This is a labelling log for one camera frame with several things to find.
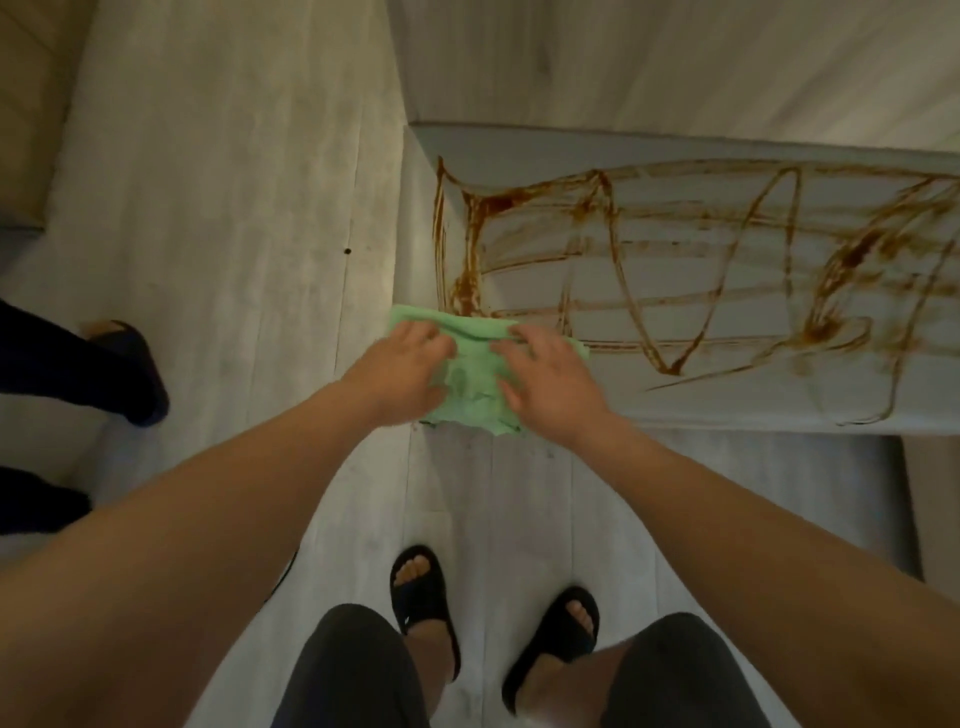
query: green cloth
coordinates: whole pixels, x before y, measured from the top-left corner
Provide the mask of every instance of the green cloth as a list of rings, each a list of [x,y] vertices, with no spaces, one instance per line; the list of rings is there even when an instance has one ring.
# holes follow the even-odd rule
[[[443,383],[449,390],[446,400],[424,422],[461,423],[482,427],[494,435],[523,430],[496,385],[499,378],[512,378],[510,369],[502,356],[490,351],[491,341],[512,338],[508,329],[516,321],[454,316],[429,308],[395,305],[390,311],[390,330],[401,321],[432,321],[441,333],[457,342],[456,358],[446,362],[442,371]],[[586,346],[575,339],[568,341],[587,359]]]

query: brown smear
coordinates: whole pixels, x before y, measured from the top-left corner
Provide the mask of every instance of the brown smear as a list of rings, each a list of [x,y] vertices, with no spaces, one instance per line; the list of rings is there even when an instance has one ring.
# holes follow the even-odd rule
[[[678,178],[684,176],[719,175],[724,178],[738,175],[769,174],[770,177],[754,198],[737,211],[730,206],[704,209],[701,201],[664,203],[659,206],[618,206],[614,186],[617,182],[636,180],[641,176],[650,178]],[[829,178],[870,177],[891,181],[903,179],[906,185],[887,203],[869,210],[868,220],[859,230],[843,229],[830,224],[802,223],[804,178],[819,175]],[[460,187],[467,209],[464,263],[456,280],[446,283],[446,240],[443,225],[445,182]],[[930,195],[934,183],[946,184],[946,188]],[[768,204],[768,198],[779,185],[790,184],[789,203]],[[471,187],[456,180],[444,168],[440,159],[437,170],[437,194],[434,201],[434,246],[437,252],[438,299],[445,310],[470,315],[486,315],[502,318],[552,316],[558,329],[566,335],[575,335],[571,314],[578,310],[625,309],[636,329],[634,341],[587,341],[595,352],[642,353],[644,358],[662,375],[684,377],[657,388],[677,386],[704,378],[725,376],[750,371],[779,360],[779,352],[794,352],[804,362],[794,367],[795,372],[808,373],[809,357],[818,352],[880,352],[888,357],[893,372],[893,384],[888,405],[877,415],[885,419],[893,411],[896,388],[908,354],[922,351],[921,342],[914,339],[913,329],[920,321],[924,305],[931,295],[956,297],[958,286],[954,281],[941,281],[940,276],[946,261],[955,255],[955,246],[937,239],[930,226],[939,218],[954,210],[960,198],[960,177],[947,174],[922,174],[911,170],[871,165],[834,165],[822,163],[784,163],[768,159],[701,159],[681,162],[661,162],[643,166],[627,166],[608,170],[587,170],[547,182],[515,187],[506,190],[487,190]],[[837,210],[852,216],[865,212],[864,208],[837,206]],[[651,219],[689,223],[707,229],[729,229],[732,239],[719,251],[713,244],[694,241],[621,241],[619,226],[623,215],[630,219]],[[484,248],[481,242],[483,230],[492,219],[509,216],[521,221],[518,227],[505,230]],[[582,226],[594,219],[602,223],[606,241],[583,235]],[[782,280],[780,286],[762,285],[752,289],[729,289],[727,280],[732,263],[741,256],[745,235],[752,229],[772,229],[783,233],[781,260]],[[534,254],[508,257],[514,249],[520,249],[538,234],[568,232],[567,243],[562,249]],[[826,264],[810,264],[796,257],[795,242],[798,234],[812,235],[836,250]],[[717,256],[718,270],[714,285],[706,291],[684,293],[667,297],[636,296],[624,270],[625,250],[630,255],[643,258],[650,246],[655,255],[690,257],[691,255]],[[701,254],[694,250],[703,248]],[[884,266],[895,261],[902,251],[923,259],[938,255],[934,272],[928,276],[907,275],[899,279],[886,279]],[[574,265],[585,255],[606,255],[613,266],[619,297],[607,302],[582,302],[573,296]],[[744,256],[753,255],[749,249]],[[566,264],[566,271],[556,307],[486,311],[481,295],[481,278],[506,271],[544,264]],[[798,279],[798,273],[804,279]],[[815,282],[811,285],[810,276]],[[855,291],[873,290],[878,294],[893,297],[910,295],[917,297],[908,314],[906,329],[900,343],[873,342],[872,320],[852,322],[846,310]],[[756,352],[749,364],[705,375],[685,376],[684,368],[691,356],[703,349],[716,350],[719,343],[708,336],[713,316],[721,303],[749,300],[769,296],[781,291],[788,308],[792,334],[786,337],[742,337],[727,340],[722,348],[748,348]],[[644,311],[657,305],[685,305],[699,302],[706,306],[702,324],[696,332],[683,341],[657,341],[650,334]],[[848,336],[844,331],[853,331]],[[876,422],[877,419],[858,420],[858,423]]]

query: black slide sandal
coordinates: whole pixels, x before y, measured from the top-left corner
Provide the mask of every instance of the black slide sandal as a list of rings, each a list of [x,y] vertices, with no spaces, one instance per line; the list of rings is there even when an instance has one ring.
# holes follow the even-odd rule
[[[430,571],[395,587],[397,572],[417,556],[422,556],[430,562]],[[427,619],[440,619],[446,622],[450,643],[453,645],[453,680],[456,680],[457,675],[460,674],[460,643],[457,642],[457,633],[453,629],[450,609],[446,604],[444,572],[440,568],[437,554],[429,546],[423,544],[410,546],[403,549],[397,556],[394,567],[390,569],[390,601],[394,606],[394,617],[400,627],[401,635],[406,635],[410,627]]]
[[[124,321],[112,321],[112,323],[123,330],[102,333],[89,339],[89,342],[127,359],[147,376],[154,391],[154,411],[144,420],[134,421],[130,420],[129,417],[127,419],[130,420],[131,425],[137,427],[156,425],[169,414],[170,398],[167,395],[166,387],[163,386],[160,372],[156,368],[154,356],[150,353],[150,346],[143,334],[130,324]]]
[[[566,610],[571,601],[579,601],[584,605],[587,614],[593,620],[593,635],[583,628],[579,621]],[[511,716],[516,715],[516,693],[527,678],[527,673],[534,666],[540,655],[547,654],[572,663],[578,657],[589,655],[597,645],[597,635],[600,633],[600,610],[596,600],[583,587],[567,587],[553,600],[547,608],[540,626],[520,656],[516,658],[514,666],[510,668],[503,681],[503,704],[507,706]]]

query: toes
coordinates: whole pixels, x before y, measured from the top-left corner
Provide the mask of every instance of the toes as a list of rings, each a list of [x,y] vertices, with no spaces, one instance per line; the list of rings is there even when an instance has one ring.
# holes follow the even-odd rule
[[[413,564],[413,568],[417,576],[423,576],[430,571],[430,562],[427,561],[426,556],[415,556],[413,562],[408,563]]]
[[[415,556],[400,567],[394,578],[394,586],[398,587],[408,581],[413,581],[428,571],[430,571],[430,562],[424,556]]]
[[[577,599],[567,602],[566,610],[570,615],[580,622],[580,625],[586,629],[591,635],[593,634],[593,618],[590,616],[590,613],[581,604]]]

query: white surface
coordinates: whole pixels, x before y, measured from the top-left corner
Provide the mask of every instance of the white surface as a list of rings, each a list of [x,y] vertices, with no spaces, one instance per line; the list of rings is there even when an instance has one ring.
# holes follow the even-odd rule
[[[3,462],[15,456],[52,477],[98,440],[77,480],[110,502],[342,372],[379,333],[393,296],[402,124],[377,2],[251,0],[228,10],[211,0],[101,0],[51,229],[3,251],[0,296],[67,326],[117,316],[142,327],[173,410],[145,432],[102,426],[99,416],[61,428],[61,413],[78,410],[0,398]],[[909,565],[889,441],[660,437]],[[230,651],[190,726],[269,726],[324,611],[360,601],[389,615],[387,569],[421,538],[451,578],[465,657],[438,728],[508,724],[496,702],[505,661],[568,578],[597,594],[603,644],[691,608],[623,503],[582,464],[550,453],[535,439],[494,445],[457,427],[377,433],[338,473],[290,577]],[[536,541],[525,535],[531,522]],[[748,678],[773,724],[795,725]]]
[[[960,431],[960,157],[464,126],[406,139],[397,303],[566,327],[650,425]]]

